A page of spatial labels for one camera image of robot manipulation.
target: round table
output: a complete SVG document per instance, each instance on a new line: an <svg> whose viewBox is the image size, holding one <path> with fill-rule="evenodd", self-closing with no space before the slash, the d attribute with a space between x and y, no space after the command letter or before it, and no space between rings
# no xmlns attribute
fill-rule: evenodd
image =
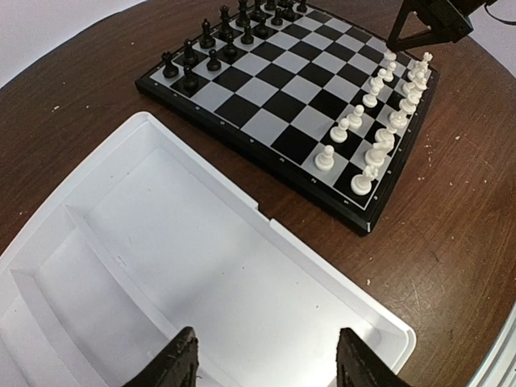
<svg viewBox="0 0 516 387"><path fill-rule="evenodd" d="M401 2L313 4L387 37ZM136 91L135 79L198 35L204 18L215 23L220 5L146 2L82 32L0 90L0 251L114 129L147 110L416 330L405 381L466 385L516 296L516 79L469 38L426 48L441 73L435 100L377 228L360 238ZM236 11L236 0L229 5Z"/></svg>

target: wood grain surface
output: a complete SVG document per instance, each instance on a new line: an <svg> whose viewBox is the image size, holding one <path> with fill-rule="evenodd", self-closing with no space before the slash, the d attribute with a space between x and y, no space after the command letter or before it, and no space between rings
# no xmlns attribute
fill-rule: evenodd
<svg viewBox="0 0 516 387"><path fill-rule="evenodd" d="M386 38L401 2L313 4ZM360 238L136 91L134 80L164 50L198 35L202 19L215 23L220 5L146 2L84 31L0 90L0 252L88 154L147 110L416 330L405 381L466 385L516 295L516 80L469 38L431 48L442 74L434 104L383 218Z"/></svg>

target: plastic tray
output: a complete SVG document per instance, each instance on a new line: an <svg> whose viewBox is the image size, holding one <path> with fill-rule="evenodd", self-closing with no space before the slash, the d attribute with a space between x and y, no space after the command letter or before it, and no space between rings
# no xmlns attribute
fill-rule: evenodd
<svg viewBox="0 0 516 387"><path fill-rule="evenodd" d="M342 327L394 372L416 341L145 112L20 231L0 294L10 387L118 387L184 326L199 338L199 387L335 385Z"/></svg>

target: chessboard border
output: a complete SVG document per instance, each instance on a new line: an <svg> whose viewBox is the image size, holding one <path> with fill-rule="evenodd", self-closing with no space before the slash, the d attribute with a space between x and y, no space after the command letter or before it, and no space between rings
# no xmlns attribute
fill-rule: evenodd
<svg viewBox="0 0 516 387"><path fill-rule="evenodd" d="M325 15L331 16L334 19L348 23L349 25L385 42L385 39L381 38L377 34L338 15L334 15L327 10L323 10L310 4L307 4L307 6L313 10L322 12ZM238 13L232 15L231 20L236 17L238 17ZM212 27L211 33L216 32L219 27L220 23ZM200 37L201 36L197 36L192 41L197 42ZM418 60L418 58L408 52L402 53L413 60ZM180 56L181 54L182 48L174 51L174 56ZM275 152L270 147L267 147L258 140L253 139L251 136L242 132L237 126L227 123L223 119L218 119L216 114L208 110L204 110L190 100L183 98L173 89L157 84L157 82L152 80L150 76L156 73L156 70L161 69L163 65L164 62L161 61L135 81L138 91L150 97L150 99L159 102L162 106L168 107L171 111L181 116L186 121L196 124L203 131L206 131L217 140L230 146L230 148L234 149L236 152L266 172L270 173L282 183L311 200L314 204L325 210L328 214L336 217L340 222L346 224L361 236L368 235L372 232L381 216L381 213L387 205L387 202L389 201L390 196L406 166L406 162L412 153L415 141L422 129L424 119L430 109L435 95L436 86L439 82L439 73L433 67L430 67L431 76L428 81L428 90L423 97L424 104L419 105L420 109L418 109L410 120L407 131L411 131L411 133L409 135L405 134L397 147L397 149L402 149L402 154L398 157L393 155L389 165L391 176L389 178L384 177L380 180L375 191L375 197L378 198L377 202L369 203L369 206L364 210L349 201L342 203L342 199L344 199L343 194L339 194L331 187L326 186L325 183L303 170L301 165L295 164L280 153ZM362 216L354 212L352 207L355 208L356 211L360 212Z"/></svg>

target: brown table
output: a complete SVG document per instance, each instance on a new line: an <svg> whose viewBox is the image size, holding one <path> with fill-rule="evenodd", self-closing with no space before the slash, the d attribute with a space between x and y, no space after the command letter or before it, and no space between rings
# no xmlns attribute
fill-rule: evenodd
<svg viewBox="0 0 516 387"><path fill-rule="evenodd" d="M313 3L387 37L401 2ZM470 39L431 48L442 74L434 104L377 229L359 238L137 93L134 80L161 52L197 35L203 18L216 21L219 5L144 3L81 33L0 90L0 252L116 127L148 110L416 330L401 377L414 386L465 385L516 296L516 79Z"/></svg>

